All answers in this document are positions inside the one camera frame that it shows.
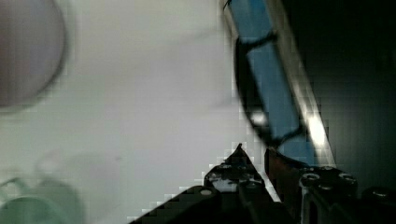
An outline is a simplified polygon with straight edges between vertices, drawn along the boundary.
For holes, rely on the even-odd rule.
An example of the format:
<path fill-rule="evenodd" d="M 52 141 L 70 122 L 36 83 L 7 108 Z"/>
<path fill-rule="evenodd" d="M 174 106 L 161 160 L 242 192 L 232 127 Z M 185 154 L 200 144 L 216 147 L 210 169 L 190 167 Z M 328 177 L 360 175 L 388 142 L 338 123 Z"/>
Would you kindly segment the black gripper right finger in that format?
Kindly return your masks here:
<path fill-rule="evenodd" d="M 357 179 L 337 168 L 311 166 L 272 148 L 264 158 L 265 173 L 298 224 L 331 224 L 332 207 L 357 198 Z"/>

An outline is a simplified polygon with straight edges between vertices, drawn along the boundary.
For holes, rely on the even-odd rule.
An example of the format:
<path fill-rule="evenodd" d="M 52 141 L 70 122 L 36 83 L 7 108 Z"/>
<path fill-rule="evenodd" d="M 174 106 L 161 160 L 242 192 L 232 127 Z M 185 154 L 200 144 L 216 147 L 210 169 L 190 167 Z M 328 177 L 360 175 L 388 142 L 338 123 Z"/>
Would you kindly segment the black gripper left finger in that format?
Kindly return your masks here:
<path fill-rule="evenodd" d="M 241 183 L 263 184 L 259 174 L 242 144 L 238 144 L 233 153 L 221 164 L 214 166 L 204 178 L 204 186 L 219 192 L 237 192 Z"/>

